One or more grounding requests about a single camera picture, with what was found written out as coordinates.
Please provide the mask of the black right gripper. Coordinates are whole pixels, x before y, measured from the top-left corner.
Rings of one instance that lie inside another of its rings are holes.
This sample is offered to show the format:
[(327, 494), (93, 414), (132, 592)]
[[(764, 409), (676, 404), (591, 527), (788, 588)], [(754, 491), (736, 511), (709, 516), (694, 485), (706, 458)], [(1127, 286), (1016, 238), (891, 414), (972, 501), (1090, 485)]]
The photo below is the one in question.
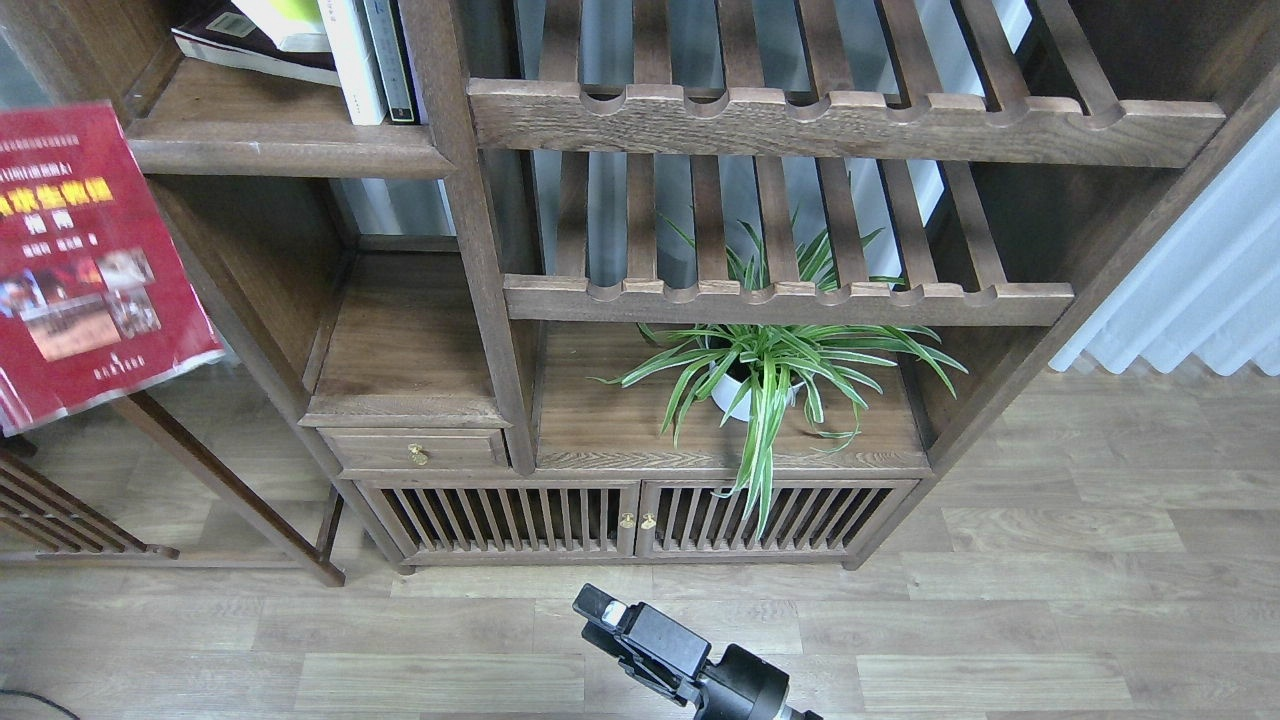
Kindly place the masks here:
[(648, 603), (625, 605), (593, 584), (572, 602), (581, 637), (618, 660), (628, 676), (695, 719), (819, 719), (787, 705), (790, 675), (739, 644), (707, 662), (710, 643)]

